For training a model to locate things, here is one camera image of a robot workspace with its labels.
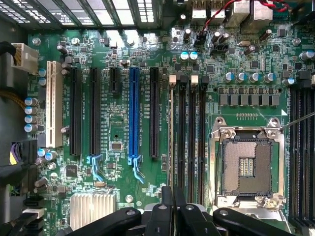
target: motherboard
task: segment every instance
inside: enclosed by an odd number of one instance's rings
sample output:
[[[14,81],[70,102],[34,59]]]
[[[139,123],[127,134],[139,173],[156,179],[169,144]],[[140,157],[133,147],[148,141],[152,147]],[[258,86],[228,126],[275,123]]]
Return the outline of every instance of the motherboard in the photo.
[[[167,185],[210,214],[233,207],[290,231],[292,139],[279,129],[291,86],[314,71],[315,42],[280,19],[251,34],[179,21],[29,35],[39,68],[25,109],[38,144],[30,196],[44,199],[45,235],[145,211]]]

